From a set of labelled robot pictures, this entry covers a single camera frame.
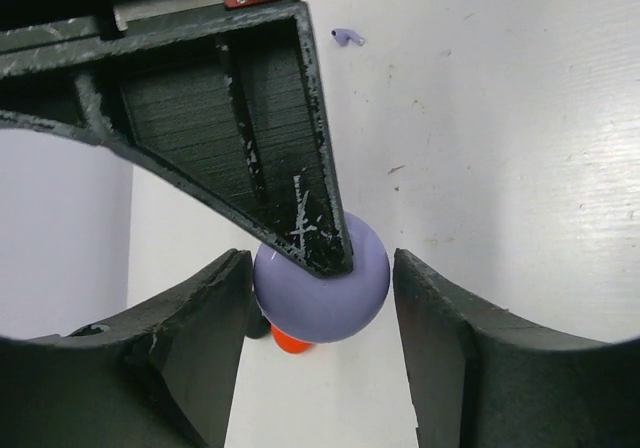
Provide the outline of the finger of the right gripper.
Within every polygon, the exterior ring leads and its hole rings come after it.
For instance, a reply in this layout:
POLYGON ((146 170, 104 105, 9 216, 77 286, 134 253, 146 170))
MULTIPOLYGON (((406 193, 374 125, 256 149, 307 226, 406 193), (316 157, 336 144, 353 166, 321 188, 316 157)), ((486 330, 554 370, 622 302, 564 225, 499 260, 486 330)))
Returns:
POLYGON ((1 123, 106 148, 313 275, 353 268, 302 1, 5 30, 1 123))

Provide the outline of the orange charging case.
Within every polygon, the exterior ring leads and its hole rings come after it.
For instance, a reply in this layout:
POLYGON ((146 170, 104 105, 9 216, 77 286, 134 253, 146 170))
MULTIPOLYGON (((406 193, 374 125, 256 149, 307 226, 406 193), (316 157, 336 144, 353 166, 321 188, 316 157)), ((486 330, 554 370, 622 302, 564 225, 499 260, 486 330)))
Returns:
POLYGON ((288 354, 302 354, 313 347, 312 343, 293 338, 275 325, 271 325, 271 333, 278 347, 288 354))

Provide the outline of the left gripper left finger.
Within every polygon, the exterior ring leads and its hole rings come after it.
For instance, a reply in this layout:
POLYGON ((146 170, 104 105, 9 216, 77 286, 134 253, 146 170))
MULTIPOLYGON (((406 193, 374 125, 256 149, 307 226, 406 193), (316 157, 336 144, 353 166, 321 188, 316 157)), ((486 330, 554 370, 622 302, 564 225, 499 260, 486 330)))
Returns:
POLYGON ((5 447, 221 447, 252 297, 230 250, 68 336, 1 342, 5 447))

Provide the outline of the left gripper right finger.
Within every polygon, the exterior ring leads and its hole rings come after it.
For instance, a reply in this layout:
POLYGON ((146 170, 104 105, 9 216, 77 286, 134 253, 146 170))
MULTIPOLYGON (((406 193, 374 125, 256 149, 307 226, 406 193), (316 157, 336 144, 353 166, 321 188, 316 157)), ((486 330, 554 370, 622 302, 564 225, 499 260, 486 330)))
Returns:
POLYGON ((635 447, 639 343, 521 318, 405 249, 397 320, 422 447, 635 447))

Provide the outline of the purple charging case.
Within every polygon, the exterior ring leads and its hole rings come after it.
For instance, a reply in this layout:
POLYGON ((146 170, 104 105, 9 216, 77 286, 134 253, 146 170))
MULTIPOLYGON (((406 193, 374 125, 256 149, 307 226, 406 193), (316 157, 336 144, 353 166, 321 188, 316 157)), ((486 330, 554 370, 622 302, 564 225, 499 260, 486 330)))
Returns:
POLYGON ((269 322, 309 343, 333 343, 363 330, 385 303, 389 257, 379 236, 361 218, 345 214, 353 271, 321 279, 262 245, 254 259, 254 293, 269 322))

